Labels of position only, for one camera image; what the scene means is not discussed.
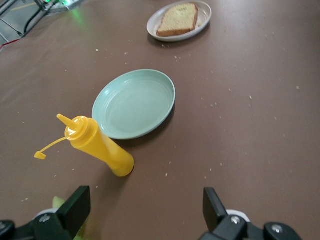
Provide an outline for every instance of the empty plate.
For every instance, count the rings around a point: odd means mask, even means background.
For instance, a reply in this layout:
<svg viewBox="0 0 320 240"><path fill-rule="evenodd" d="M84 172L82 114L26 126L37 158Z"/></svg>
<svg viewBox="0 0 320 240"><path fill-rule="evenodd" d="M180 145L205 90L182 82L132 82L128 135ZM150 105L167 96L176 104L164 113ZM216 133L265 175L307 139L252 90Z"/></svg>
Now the empty plate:
<svg viewBox="0 0 320 240"><path fill-rule="evenodd" d="M160 126L175 98L175 86L167 75L152 69L135 70L117 77L100 92L92 118L108 137L134 139Z"/></svg>

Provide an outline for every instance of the black cable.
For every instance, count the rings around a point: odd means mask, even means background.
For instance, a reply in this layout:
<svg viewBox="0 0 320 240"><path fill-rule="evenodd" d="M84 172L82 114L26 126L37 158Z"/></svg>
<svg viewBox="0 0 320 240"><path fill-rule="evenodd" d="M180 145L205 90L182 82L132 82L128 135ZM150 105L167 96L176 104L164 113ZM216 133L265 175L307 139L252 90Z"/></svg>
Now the black cable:
<svg viewBox="0 0 320 240"><path fill-rule="evenodd" d="M29 19L29 21L26 23L26 25L24 26L24 31L23 31L23 35L26 34L27 32L27 28L29 26L29 24L31 23L31 21L40 13L42 9L39 8L38 11L35 12L35 14L32 15L32 17Z"/></svg>
<svg viewBox="0 0 320 240"><path fill-rule="evenodd" d="M39 7L38 11L35 12L35 14L32 15L32 17L29 19L29 21L25 24L24 26L24 31L23 31L23 35L26 34L27 29L29 27L29 24L31 23L31 21L40 13L41 10L44 9L44 6L46 5L46 3L43 3L43 5L41 7Z"/></svg>
<svg viewBox="0 0 320 240"><path fill-rule="evenodd" d="M9 23L7 23L5 20L0 19L1 22L5 23L9 28L13 29L19 36L22 36L22 33L19 32L17 29L15 29L13 26L11 26Z"/></svg>

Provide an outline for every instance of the slice of bread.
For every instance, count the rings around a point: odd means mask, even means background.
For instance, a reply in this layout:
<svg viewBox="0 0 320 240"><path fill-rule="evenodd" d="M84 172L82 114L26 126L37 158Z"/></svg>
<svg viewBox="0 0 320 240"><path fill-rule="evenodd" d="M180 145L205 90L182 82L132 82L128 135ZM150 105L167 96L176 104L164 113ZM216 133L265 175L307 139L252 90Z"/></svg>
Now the slice of bread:
<svg viewBox="0 0 320 240"><path fill-rule="evenodd" d="M183 3L168 9L156 34L170 37L186 34L196 29L198 8L195 3Z"/></svg>

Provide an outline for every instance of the metal screw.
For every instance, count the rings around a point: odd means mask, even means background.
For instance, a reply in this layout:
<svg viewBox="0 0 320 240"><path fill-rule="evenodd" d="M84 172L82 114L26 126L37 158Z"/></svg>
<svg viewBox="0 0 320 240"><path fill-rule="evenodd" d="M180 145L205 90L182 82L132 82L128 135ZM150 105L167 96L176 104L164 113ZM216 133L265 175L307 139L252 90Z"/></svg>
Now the metal screw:
<svg viewBox="0 0 320 240"><path fill-rule="evenodd" d="M48 215L44 215L43 217L40 218L39 222L40 223L44 223L46 221L48 221L51 217Z"/></svg>
<svg viewBox="0 0 320 240"><path fill-rule="evenodd" d="M5 229L5 228L6 228L6 225L2 221L0 221L0 230Z"/></svg>
<svg viewBox="0 0 320 240"><path fill-rule="evenodd" d="M240 223L240 218L238 218L237 216L232 216L231 217L231 222L234 224L239 224Z"/></svg>
<svg viewBox="0 0 320 240"><path fill-rule="evenodd" d="M272 225L271 228L272 228L272 230L273 230L274 232L276 232L277 234L282 234L282 233L284 232L283 228L282 228L280 225L278 225L278 224Z"/></svg>

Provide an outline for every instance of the green light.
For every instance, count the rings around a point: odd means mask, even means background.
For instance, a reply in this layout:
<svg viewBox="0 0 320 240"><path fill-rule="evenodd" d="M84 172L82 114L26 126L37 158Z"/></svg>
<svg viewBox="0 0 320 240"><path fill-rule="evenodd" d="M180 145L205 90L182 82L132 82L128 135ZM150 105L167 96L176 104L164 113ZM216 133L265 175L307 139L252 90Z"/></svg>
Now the green light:
<svg viewBox="0 0 320 240"><path fill-rule="evenodd" d="M82 26L83 28L86 26L85 19L83 18L83 15L79 11L79 9L72 10L71 14L73 15L74 19L78 22L80 26Z"/></svg>
<svg viewBox="0 0 320 240"><path fill-rule="evenodd" d="M64 4L64 5L68 5L69 3L70 3L69 0L64 0L64 1L63 1L63 4Z"/></svg>

